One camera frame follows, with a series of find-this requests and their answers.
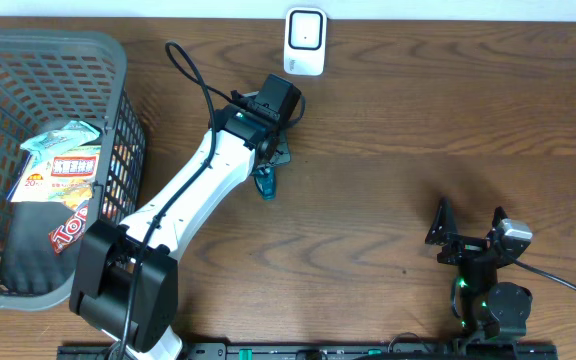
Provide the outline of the blue liquid bottle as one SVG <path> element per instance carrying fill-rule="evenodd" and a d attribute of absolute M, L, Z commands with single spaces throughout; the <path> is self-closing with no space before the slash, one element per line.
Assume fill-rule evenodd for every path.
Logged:
<path fill-rule="evenodd" d="M 258 193 L 264 200 L 276 197 L 277 183 L 274 168 L 260 168 L 252 173 Z"/>

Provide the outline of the red candy bar wrapper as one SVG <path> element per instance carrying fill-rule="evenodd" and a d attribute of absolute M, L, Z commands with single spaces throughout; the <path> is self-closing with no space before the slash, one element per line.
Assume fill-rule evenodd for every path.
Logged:
<path fill-rule="evenodd" d="M 63 253 L 83 236 L 87 224 L 88 209 L 89 201 L 86 200 L 63 224 L 49 233 L 48 239 L 56 255 Z"/>

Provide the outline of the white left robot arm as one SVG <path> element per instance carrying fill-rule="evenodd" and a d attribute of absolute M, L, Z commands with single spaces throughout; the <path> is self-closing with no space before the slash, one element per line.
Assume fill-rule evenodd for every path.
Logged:
<path fill-rule="evenodd" d="M 189 162 L 146 205 L 112 225 L 85 232 L 70 308 L 114 338 L 108 359 L 174 359 L 182 341 L 171 328 L 178 307 L 178 264 L 219 203 L 247 178 L 289 159 L 291 105 L 259 97 L 213 115 Z"/>

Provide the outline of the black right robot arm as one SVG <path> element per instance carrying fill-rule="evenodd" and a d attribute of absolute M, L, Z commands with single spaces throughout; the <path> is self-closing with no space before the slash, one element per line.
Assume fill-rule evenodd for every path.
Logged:
<path fill-rule="evenodd" d="M 518 258 L 532 237 L 527 224 L 510 219 L 501 207 L 495 209 L 485 237 L 463 235 L 449 200 L 439 200 L 425 242 L 441 248 L 439 263 L 457 268 L 453 314 L 475 341 L 513 342 L 526 335 L 532 294 L 515 283 L 499 281 L 498 270 Z"/>

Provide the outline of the teal wet wipes pack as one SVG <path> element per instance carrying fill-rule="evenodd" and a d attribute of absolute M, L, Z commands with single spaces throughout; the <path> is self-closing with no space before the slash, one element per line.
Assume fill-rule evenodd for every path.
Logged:
<path fill-rule="evenodd" d="M 60 129 L 36 135 L 20 145 L 41 159 L 61 155 L 80 145 L 96 140 L 100 132 L 84 121 L 70 121 Z"/>

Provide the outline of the yellow snack bag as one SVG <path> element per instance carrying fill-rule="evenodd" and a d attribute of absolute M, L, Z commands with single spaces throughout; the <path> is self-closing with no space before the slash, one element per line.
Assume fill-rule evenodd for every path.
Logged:
<path fill-rule="evenodd" d="M 8 200 L 56 202 L 76 210 L 93 196 L 100 152 L 100 145 L 85 145 L 47 160 L 31 155 Z"/>

